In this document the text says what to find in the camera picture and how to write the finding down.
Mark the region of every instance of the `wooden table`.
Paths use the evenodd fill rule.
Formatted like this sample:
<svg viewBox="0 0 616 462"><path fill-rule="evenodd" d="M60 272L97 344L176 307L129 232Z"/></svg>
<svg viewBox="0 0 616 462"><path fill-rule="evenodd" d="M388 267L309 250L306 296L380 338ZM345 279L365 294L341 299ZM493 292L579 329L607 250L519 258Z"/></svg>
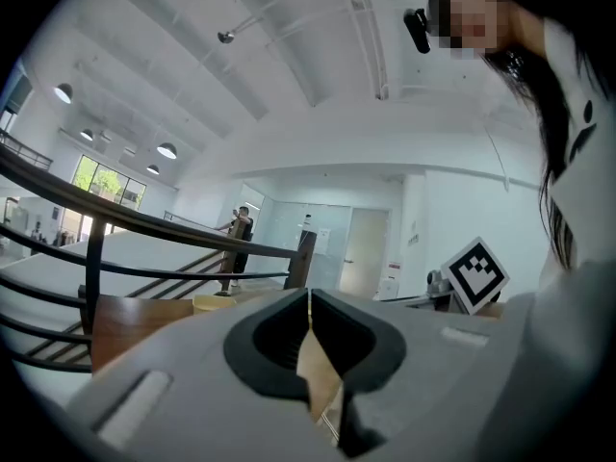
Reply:
<svg viewBox="0 0 616 462"><path fill-rule="evenodd" d="M193 302L101 296L92 328L92 371L174 321L193 315Z"/></svg>

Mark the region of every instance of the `doorway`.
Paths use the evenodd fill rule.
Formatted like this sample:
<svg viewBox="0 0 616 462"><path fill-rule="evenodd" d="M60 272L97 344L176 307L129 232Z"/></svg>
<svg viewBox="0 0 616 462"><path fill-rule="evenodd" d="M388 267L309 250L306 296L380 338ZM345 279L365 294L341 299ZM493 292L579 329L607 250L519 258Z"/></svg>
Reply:
<svg viewBox="0 0 616 462"><path fill-rule="evenodd" d="M383 269L389 212L353 209L339 289L343 293L373 298Z"/></svg>

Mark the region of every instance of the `trees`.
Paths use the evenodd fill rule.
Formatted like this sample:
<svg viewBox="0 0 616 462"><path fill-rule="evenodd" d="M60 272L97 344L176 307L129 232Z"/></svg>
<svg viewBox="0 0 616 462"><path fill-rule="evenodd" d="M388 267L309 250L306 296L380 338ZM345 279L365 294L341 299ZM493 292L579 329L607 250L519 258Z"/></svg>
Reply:
<svg viewBox="0 0 616 462"><path fill-rule="evenodd" d="M92 176L94 176L97 166L98 163L96 161L93 161L86 156L82 156L81 162L77 167L77 172L75 173L75 178L73 179L73 185L82 190L89 189Z"/></svg>
<svg viewBox="0 0 616 462"><path fill-rule="evenodd" d="M107 169L99 169L92 180L92 184L98 185L101 196L103 192L107 192L110 195L117 195L123 188L117 180L117 173Z"/></svg>

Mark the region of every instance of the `long black hair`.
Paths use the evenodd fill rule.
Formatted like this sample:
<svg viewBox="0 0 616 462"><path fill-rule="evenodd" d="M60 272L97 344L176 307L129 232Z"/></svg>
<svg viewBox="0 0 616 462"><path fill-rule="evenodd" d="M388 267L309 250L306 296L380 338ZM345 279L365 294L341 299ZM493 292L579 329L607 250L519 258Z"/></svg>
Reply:
<svg viewBox="0 0 616 462"><path fill-rule="evenodd" d="M610 43L602 40L601 33L609 31L601 19L608 18L604 9L607 0L511 0L540 17L559 22L576 42L577 71L588 64L605 97L616 91L616 76L611 58ZM449 0L428 0L430 20L438 23L438 35L448 38L451 47L461 47L461 39L449 35ZM560 265L572 266L573 235L558 207L549 197L550 185L566 168L565 153L569 135L569 109L560 83L548 62L520 45L486 53L485 62L504 79L507 86L526 102L534 105L540 118L539 130L545 162L540 190L540 210L544 227L547 213L552 249Z"/></svg>

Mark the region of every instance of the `black camera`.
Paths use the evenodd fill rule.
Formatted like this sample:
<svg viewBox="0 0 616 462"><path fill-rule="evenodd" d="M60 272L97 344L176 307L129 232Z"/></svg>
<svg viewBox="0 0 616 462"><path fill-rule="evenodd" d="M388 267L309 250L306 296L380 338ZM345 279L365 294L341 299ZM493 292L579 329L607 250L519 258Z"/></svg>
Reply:
<svg viewBox="0 0 616 462"><path fill-rule="evenodd" d="M427 40L427 18L425 18L424 9L408 9L404 13L404 24L406 29L411 34L411 38L417 46L420 53L430 51L430 43Z"/></svg>

